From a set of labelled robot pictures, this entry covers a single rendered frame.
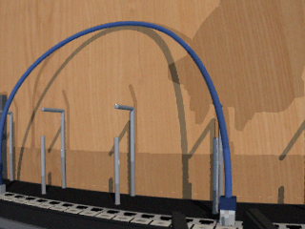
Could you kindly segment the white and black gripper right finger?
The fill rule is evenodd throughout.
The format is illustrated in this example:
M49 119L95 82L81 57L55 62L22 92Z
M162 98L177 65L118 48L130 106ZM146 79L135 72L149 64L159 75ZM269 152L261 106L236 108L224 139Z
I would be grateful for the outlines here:
M278 229L256 208L243 212L242 229Z

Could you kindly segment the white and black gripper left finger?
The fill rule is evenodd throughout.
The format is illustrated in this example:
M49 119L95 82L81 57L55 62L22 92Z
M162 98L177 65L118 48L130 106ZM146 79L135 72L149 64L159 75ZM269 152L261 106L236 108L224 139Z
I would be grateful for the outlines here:
M189 229L185 214L172 212L172 229Z

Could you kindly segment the network cable plug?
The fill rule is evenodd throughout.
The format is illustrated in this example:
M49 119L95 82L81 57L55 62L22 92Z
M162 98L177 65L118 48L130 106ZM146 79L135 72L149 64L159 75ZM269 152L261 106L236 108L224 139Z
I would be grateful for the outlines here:
M236 196L219 198L220 224L232 226L235 223Z

